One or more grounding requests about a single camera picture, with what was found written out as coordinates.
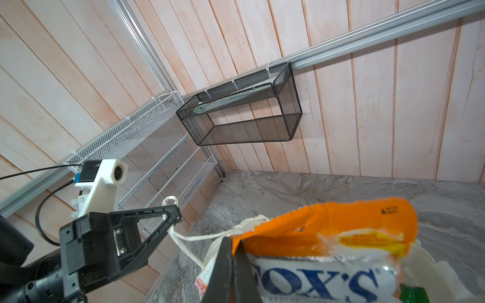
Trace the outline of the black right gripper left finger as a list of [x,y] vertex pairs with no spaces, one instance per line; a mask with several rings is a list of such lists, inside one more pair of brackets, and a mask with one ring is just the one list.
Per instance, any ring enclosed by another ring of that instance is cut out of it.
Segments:
[[232,239],[224,237],[202,303],[232,302],[233,272]]

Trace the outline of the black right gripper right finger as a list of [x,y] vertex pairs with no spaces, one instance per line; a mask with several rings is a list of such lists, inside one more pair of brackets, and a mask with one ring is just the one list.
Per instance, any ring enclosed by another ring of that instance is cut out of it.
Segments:
[[234,257],[234,302],[262,303],[244,251],[237,251]]

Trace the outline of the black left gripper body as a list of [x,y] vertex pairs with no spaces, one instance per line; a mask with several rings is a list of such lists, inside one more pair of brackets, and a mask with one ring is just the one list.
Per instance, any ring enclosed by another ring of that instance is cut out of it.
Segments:
[[65,294],[88,294],[125,276],[114,230],[122,212],[91,212],[60,230]]

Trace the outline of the orange candy bag back side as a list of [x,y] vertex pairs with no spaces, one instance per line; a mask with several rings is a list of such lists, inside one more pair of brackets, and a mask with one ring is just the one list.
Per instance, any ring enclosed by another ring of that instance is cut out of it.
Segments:
[[418,235],[404,198],[318,203],[232,239],[263,302],[385,302]]

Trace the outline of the small green candy bag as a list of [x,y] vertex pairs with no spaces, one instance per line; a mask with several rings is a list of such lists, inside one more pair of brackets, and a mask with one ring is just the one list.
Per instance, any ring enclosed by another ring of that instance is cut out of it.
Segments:
[[399,300],[403,303],[430,303],[424,288],[406,284],[400,284]]

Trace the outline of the white printed paper bag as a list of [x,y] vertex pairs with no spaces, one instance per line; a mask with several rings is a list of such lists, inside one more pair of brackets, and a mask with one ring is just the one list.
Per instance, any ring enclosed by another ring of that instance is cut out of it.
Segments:
[[203,302],[466,302],[474,295],[418,241],[418,216],[403,198],[319,203],[269,219],[247,218],[212,234],[199,267]]

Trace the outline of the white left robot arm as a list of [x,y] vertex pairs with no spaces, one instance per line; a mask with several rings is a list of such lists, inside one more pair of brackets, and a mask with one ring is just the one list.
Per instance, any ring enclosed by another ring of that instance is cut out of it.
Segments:
[[1,219],[1,302],[82,302],[148,264],[181,221],[175,205],[90,212],[59,231],[59,248],[25,265],[34,245]]

